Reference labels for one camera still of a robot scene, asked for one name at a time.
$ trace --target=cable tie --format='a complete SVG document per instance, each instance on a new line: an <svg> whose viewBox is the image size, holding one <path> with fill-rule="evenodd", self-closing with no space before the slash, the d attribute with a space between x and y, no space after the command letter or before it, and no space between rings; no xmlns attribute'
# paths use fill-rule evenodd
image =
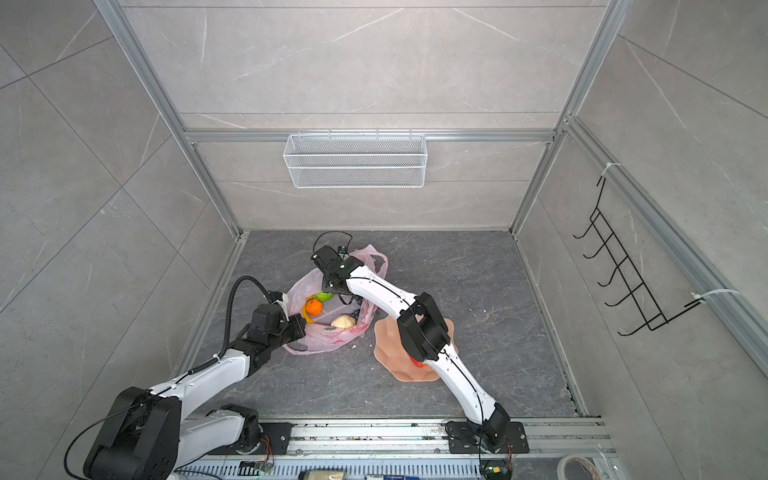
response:
<svg viewBox="0 0 768 480"><path fill-rule="evenodd" d="M605 172L608 171L609 168L613 167L614 165L621 165L621 164L612 164L611 162L607 162L605 164L605 168L603 169L603 173L600 174L601 177L605 177Z"/></svg>
<svg viewBox="0 0 768 480"><path fill-rule="evenodd" d="M734 295L741 295L741 292L739 290L734 290L732 288L716 288L715 290L710 290L706 293L694 293L691 292L690 294L694 296L695 300L701 300L702 302L705 301L704 297L712 295L714 293L732 293Z"/></svg>

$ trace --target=wire mesh basket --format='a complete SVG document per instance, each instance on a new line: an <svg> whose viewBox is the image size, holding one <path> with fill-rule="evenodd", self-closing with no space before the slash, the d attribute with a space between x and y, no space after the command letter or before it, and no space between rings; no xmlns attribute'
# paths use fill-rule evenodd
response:
<svg viewBox="0 0 768 480"><path fill-rule="evenodd" d="M296 188L423 187L422 134L293 134L283 158Z"/></svg>

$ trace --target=pink plastic bag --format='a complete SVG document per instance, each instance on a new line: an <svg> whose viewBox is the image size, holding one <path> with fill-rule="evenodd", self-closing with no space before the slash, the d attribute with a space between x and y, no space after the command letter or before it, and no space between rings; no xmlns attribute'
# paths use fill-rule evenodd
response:
<svg viewBox="0 0 768 480"><path fill-rule="evenodd" d="M389 261L385 255L377 252L373 245L352 252L352 256L362 260L373 271L376 271L373 257L381 257L383 263L376 274L382 278L386 275ZM306 298L322 291L322 283L323 274L317 268L296 282L288 291L288 314L301 313ZM349 297L345 296L344 300L349 302ZM337 329L330 326L331 322L339 315L349 315L357 309L360 309L360 315L357 319L357 325L351 329ZM357 302L344 305L338 296L334 296L331 300L323 302L323 313L310 317L315 323L306 324L306 336L288 345L283 345L283 347L293 355L311 355L338 349L362 335L371 325L375 312L376 305L368 300L363 300L362 305L358 305Z"/></svg>

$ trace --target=black wire rack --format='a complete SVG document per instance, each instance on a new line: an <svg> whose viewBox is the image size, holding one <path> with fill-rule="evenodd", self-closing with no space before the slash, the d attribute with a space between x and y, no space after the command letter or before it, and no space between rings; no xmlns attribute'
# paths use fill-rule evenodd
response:
<svg viewBox="0 0 768 480"><path fill-rule="evenodd" d="M581 239L584 238L587 233L589 233L589 230L594 230L595 233L600 237L600 240L602 244L600 245L600 248L592 254L592 255L583 255L586 259L595 258L598 253L600 253L603 249L605 249L608 252L608 255L611 257L611 260L613 260L614 263L614 270L611 273L611 278L608 279L606 283L600 283L598 282L598 285L602 287L606 287L608 285L611 285L611 282L614 281L614 278L616 277L616 273L619 274L619 277L621 277L621 280L624 282L624 285L627 287L627 295L625 295L621 300L619 300L616 303L605 303L606 306L618 306L622 302L624 302L626 299L631 298L634 301L635 306L637 306L637 309L640 310L640 314L643 317L643 324L640 325L638 328L632 330L629 333L622 333L618 332L621 336L629 336L637 333L640 331L643 327L648 327L649 330L656 330L664 325L667 325L672 320L676 319L680 315L684 314L685 312L695 308L697 305L703 303L702 299L696 299L693 302L686 303L683 305L682 311L680 311L677 315L674 316L667 316L664 311L659 306L659 303L656 301L656 297L654 297L653 292L650 291L650 288L648 288L648 284L646 283L645 279L641 275L640 271L637 269L637 267L634 265L634 262L629 256L629 253L627 253L627 250L624 248L624 245L622 244L621 240L619 240L618 235L616 235L616 232L614 232L613 227L611 227L611 224L608 222L608 219L603 215L603 212L600 210L600 199L603 197L603 190L605 189L605 178L601 177L600 180L598 180L598 184L596 187L600 187L600 193L598 194L598 201L594 205L594 210L592 210L592 213L589 216L589 227L587 227L586 231L579 236L574 235L574 238ZM608 231L610 234L605 236L603 233L600 232L600 229L598 229L597 225L595 224L598 219L602 219L605 223ZM608 241L613 238L616 240L616 243L618 243L619 247L621 248L621 254L614 255L613 252L611 252L611 248L608 246ZM626 262L629 263L629 265L634 269L635 274L637 274L637 278L640 279L640 282L636 286L630 286L629 282L627 281L627 275L624 275L624 272L621 271L621 266L624 265ZM637 301L637 297L635 296L638 294L638 292L643 292L643 290L648 294L650 299L654 302L654 305L656 306L656 309L658 310L658 313L651 318L648 318L646 316L645 312L643 311L643 308L640 306L640 303ZM655 321L656 319L659 320L659 324L656 326L652 326L650 323Z"/></svg>

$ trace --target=gray tile wall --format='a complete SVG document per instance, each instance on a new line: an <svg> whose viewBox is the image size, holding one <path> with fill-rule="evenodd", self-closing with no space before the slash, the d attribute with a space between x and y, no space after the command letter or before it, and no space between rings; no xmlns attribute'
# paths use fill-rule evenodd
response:
<svg viewBox="0 0 768 480"><path fill-rule="evenodd" d="M267 3L161 0L125 11L190 121L418 128L554 126L604 10L542 0Z"/></svg>
<svg viewBox="0 0 768 480"><path fill-rule="evenodd" d="M2 478L65 478L117 393L170 375L232 241L96 8L65 3L0 5Z"/></svg>
<svg viewBox="0 0 768 480"><path fill-rule="evenodd" d="M635 2L580 117L768 319L768 3Z"/></svg>
<svg viewBox="0 0 768 480"><path fill-rule="evenodd" d="M605 2L122 4L188 128L552 128ZM424 188L343 192L277 144L201 148L244 228L501 230L543 146L430 144Z"/></svg>
<svg viewBox="0 0 768 480"><path fill-rule="evenodd" d="M297 189L281 143L200 144L243 228L505 230L544 145L429 144L422 188Z"/></svg>
<svg viewBox="0 0 768 480"><path fill-rule="evenodd" d="M637 0L579 112L763 318L768 317L766 20L765 2ZM637 307L605 306L626 289L616 280L605 288L597 284L608 280L613 263L605 250L592 260L583 257L600 246L594 232L583 240L572 236L588 225L599 174L567 142L540 193L541 206L521 235L590 413L606 417L635 478L762 478L768 380L708 307L698 306L655 331L617 334L639 325ZM680 311L693 287L609 187L601 209L661 309L668 316ZM566 251L541 240L545 228L558 236L550 243ZM616 254L617 245L609 247ZM563 272L574 266L567 278ZM647 295L639 301L647 315L655 315ZM580 307L584 303L591 312ZM596 325L584 329L595 319ZM607 351L619 357L605 365ZM602 375L596 376L596 369ZM605 404L615 389L631 395ZM639 413L641 402L645 408Z"/></svg>
<svg viewBox="0 0 768 480"><path fill-rule="evenodd" d="M600 170L567 140L520 236L531 275L543 296L589 413L602 415L631 478L762 478L768 456L768 379L706 305L650 331L620 336L642 324L601 241L583 239L599 189ZM601 211L672 316L694 288L610 185ZM598 224L604 237L607 228ZM619 260L613 240L609 249ZM622 272L639 279L629 265ZM637 295L648 316L658 311Z"/></svg>

